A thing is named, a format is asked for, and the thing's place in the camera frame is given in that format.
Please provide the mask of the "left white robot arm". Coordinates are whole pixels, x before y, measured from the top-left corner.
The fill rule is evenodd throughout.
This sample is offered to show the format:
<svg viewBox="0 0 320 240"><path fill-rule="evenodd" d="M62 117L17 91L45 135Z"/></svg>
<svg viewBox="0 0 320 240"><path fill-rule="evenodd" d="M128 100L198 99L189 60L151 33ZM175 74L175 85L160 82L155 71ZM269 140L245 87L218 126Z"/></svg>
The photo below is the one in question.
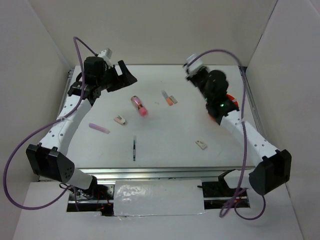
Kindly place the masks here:
<svg viewBox="0 0 320 240"><path fill-rule="evenodd" d="M49 132L37 145L26 149L32 171L41 177L75 186L88 200L97 197L99 187L96 177L82 172L67 158L71 140L82 119L91 110L101 92L114 92L128 87L138 80L130 73L123 60L118 62L122 74L115 65L108 65L99 56L87 57L84 72L79 73L70 86L62 111Z"/></svg>

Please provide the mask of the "pink glue bottle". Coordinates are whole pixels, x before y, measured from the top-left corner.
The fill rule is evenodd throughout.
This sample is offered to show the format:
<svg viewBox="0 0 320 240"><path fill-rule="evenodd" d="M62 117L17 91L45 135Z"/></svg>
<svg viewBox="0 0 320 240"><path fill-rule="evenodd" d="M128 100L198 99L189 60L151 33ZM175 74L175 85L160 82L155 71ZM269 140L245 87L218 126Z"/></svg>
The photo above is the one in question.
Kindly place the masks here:
<svg viewBox="0 0 320 240"><path fill-rule="evenodd" d="M142 117L145 117L148 115L147 108L143 105L142 101L140 100L140 98L138 96L136 96L136 95L132 96L131 102Z"/></svg>

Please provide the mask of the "green gel pen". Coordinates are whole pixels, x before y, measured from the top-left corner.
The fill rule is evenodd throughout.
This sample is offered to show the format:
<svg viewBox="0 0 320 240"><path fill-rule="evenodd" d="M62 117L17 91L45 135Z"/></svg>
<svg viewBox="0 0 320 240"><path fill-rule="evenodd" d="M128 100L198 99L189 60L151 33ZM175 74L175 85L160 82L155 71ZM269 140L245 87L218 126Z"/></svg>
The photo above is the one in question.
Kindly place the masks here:
<svg viewBox="0 0 320 240"><path fill-rule="evenodd" d="M137 145L137 137L133 136L133 147L132 147L132 159L135 162L136 161L136 145Z"/></svg>

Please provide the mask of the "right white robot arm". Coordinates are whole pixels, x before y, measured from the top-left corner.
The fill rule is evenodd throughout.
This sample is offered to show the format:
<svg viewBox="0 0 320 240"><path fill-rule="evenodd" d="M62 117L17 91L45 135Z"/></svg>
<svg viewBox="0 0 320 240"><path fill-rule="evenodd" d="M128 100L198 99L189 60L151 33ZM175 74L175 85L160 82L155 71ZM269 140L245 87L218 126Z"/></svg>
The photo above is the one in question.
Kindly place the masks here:
<svg viewBox="0 0 320 240"><path fill-rule="evenodd" d="M255 166L248 173L250 188L264 196L287 183L291 174L291 154L286 149L277 149L243 119L236 99L227 93L226 74L206 66L186 73L186 79L203 95L208 114L246 149L246 157Z"/></svg>

